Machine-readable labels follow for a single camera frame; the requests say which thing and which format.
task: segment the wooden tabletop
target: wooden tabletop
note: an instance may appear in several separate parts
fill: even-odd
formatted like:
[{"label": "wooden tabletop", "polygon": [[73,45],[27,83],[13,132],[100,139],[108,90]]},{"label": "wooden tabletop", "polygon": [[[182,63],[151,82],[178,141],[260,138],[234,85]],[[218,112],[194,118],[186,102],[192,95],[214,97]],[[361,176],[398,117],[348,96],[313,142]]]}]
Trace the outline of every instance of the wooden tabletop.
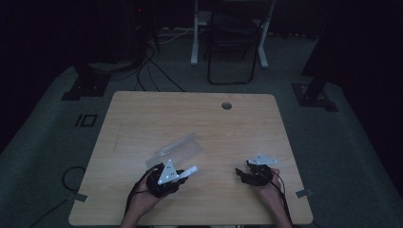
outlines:
[{"label": "wooden tabletop", "polygon": [[[230,103],[225,110],[222,103]],[[118,225],[146,161],[178,139],[196,132],[202,152],[177,169],[197,165],[179,191],[160,201],[139,225],[273,224],[273,218],[235,168],[264,154],[278,160],[295,224],[313,220],[276,99],[267,94],[117,92],[107,111],[75,201],[72,225]]]}]

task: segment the gray carpet floor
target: gray carpet floor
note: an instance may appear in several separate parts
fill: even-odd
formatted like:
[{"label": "gray carpet floor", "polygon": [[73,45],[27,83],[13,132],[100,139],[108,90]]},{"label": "gray carpet floor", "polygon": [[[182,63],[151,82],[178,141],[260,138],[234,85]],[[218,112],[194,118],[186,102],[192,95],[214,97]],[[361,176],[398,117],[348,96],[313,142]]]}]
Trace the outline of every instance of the gray carpet floor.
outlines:
[{"label": "gray carpet floor", "polygon": [[[386,175],[371,143],[336,85],[325,87],[339,112],[300,107],[291,83],[312,79],[300,76],[316,41],[270,36],[265,43],[267,69],[256,70],[249,85],[210,85],[202,59],[190,65],[191,39],[176,39],[161,46],[153,61],[186,92],[273,94],[278,102],[315,222],[321,227],[403,227],[403,202]],[[250,59],[243,65],[250,64]],[[224,62],[215,66],[217,77],[232,74]],[[141,71],[147,90],[179,91],[152,64]],[[112,75],[104,97],[61,101],[77,73],[68,68],[57,77],[0,157],[0,227],[29,227],[47,210],[66,198],[61,182],[71,166],[86,167],[96,143],[108,105],[119,90],[135,90],[134,72]],[[80,115],[98,115],[92,127],[76,126]],[[67,177],[78,187],[83,174]],[[69,227],[69,201],[37,227]],[[315,224],[302,227],[317,227]]]}]

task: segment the tape piece on table corner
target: tape piece on table corner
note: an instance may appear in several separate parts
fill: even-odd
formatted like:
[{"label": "tape piece on table corner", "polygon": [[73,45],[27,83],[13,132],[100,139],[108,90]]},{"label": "tape piece on table corner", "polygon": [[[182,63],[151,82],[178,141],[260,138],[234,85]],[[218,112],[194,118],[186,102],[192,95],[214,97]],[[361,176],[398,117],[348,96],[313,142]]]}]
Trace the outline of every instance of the tape piece on table corner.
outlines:
[{"label": "tape piece on table corner", "polygon": [[68,195],[67,199],[86,202],[86,200],[88,199],[88,196],[80,194],[80,193],[77,193],[77,194],[70,193],[70,195]]},{"label": "tape piece on table corner", "polygon": [[302,198],[302,197],[310,197],[312,196],[314,193],[311,191],[311,189],[303,189],[300,191],[296,192],[296,195],[298,198]]}]

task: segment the black chair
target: black chair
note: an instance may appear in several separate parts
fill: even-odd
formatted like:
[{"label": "black chair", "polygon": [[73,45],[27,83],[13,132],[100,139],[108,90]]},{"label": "black chair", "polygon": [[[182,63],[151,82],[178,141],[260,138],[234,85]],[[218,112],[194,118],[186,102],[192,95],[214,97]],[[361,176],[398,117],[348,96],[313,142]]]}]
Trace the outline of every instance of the black chair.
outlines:
[{"label": "black chair", "polygon": [[[275,0],[221,1],[212,7],[209,37],[205,55],[208,56],[208,82],[212,85],[242,85],[252,81],[258,56],[261,27],[271,17]],[[212,52],[243,52],[255,46],[251,75],[244,81],[217,82],[211,74]]]}]

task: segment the person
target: person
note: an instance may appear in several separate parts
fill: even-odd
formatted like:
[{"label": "person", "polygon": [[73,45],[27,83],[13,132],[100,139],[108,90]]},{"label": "person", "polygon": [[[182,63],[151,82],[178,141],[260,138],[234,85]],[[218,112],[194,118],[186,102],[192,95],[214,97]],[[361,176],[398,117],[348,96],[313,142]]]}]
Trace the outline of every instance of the person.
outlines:
[{"label": "person", "polygon": [[[280,182],[278,180],[279,170],[273,169],[272,172],[275,173],[273,176],[272,182],[277,186],[277,188],[281,189]],[[156,198],[147,190],[147,186],[145,184],[146,178],[140,182],[138,192],[142,192],[141,194],[135,194],[130,203],[128,210],[122,220],[121,228],[133,228],[137,226],[137,223],[142,218],[143,215],[150,212],[155,205],[160,200],[163,200],[166,196],[162,198]],[[278,228],[290,228],[293,227],[290,220],[287,218],[287,215],[284,210],[282,198],[278,189],[273,186],[273,184],[268,183],[265,186],[252,186],[260,197],[263,204],[269,210],[269,212],[274,216],[276,220],[276,226]]]}]

